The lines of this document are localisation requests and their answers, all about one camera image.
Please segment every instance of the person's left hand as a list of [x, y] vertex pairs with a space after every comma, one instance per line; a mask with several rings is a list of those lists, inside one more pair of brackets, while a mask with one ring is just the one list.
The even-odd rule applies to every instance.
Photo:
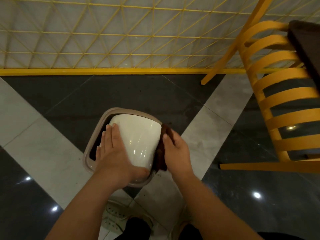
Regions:
[[101, 145], [96, 152], [96, 164], [93, 176], [113, 191], [122, 189], [131, 181], [147, 178], [150, 173], [148, 169], [130, 163], [117, 124], [112, 127], [107, 125], [106, 131], [102, 133]]

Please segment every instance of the hand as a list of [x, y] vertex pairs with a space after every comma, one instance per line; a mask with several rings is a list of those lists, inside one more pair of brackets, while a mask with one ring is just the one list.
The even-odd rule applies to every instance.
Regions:
[[163, 135], [164, 160], [174, 179], [193, 174], [188, 145], [181, 136], [172, 130], [174, 144], [167, 134]]
[[147, 178], [149, 170], [133, 166], [128, 158], [117, 124], [106, 126], [101, 145], [97, 147], [94, 177], [104, 182], [105, 188], [122, 189], [131, 181]]

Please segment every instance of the yellow metal chair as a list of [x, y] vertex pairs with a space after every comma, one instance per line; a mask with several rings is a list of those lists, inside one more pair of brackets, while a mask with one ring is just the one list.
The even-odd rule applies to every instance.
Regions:
[[[263, 92], [263, 89], [281, 81], [310, 78], [306, 69], [299, 68], [302, 62], [286, 36], [274, 34], [261, 39], [252, 39], [254, 35], [267, 30], [288, 31], [287, 24], [275, 21], [258, 23], [271, 1], [260, 0], [258, 2], [235, 42], [230, 46], [225, 56], [217, 62], [214, 69], [202, 80], [202, 84], [208, 82], [211, 76], [218, 73], [234, 53], [239, 51], [279, 162], [227, 163], [220, 164], [220, 169], [320, 173], [320, 155], [309, 155], [308, 159], [302, 161], [292, 161], [288, 155], [288, 151], [320, 148], [320, 134], [282, 139], [279, 132], [281, 127], [320, 121], [320, 109], [299, 110], [276, 117], [272, 115], [270, 110], [276, 105], [289, 101], [320, 98], [318, 90], [313, 87], [299, 87], [281, 91], [268, 97]], [[251, 56], [262, 49], [277, 49], [281, 51], [268, 54], [252, 63]], [[269, 74], [258, 80], [257, 73], [263, 68], [280, 61], [294, 61], [294, 64], [290, 68]]]

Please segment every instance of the yellow baseboard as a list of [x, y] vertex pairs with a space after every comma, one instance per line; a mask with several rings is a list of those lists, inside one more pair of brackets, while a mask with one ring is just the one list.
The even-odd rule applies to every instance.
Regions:
[[[0, 76], [50, 76], [50, 75], [161, 75], [207, 74], [210, 68], [17, 68], [0, 69]], [[260, 73], [273, 73], [282, 68], [266, 68]], [[245, 74], [244, 68], [224, 68], [221, 74]]]

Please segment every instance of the triangular wire pattern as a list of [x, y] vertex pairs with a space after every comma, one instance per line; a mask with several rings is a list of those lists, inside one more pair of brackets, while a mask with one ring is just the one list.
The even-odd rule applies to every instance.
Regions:
[[[209, 68], [257, 2], [0, 0], [0, 68]], [[320, 23], [319, 6], [320, 0], [273, 0], [262, 21]], [[227, 67], [243, 67], [240, 57]]]

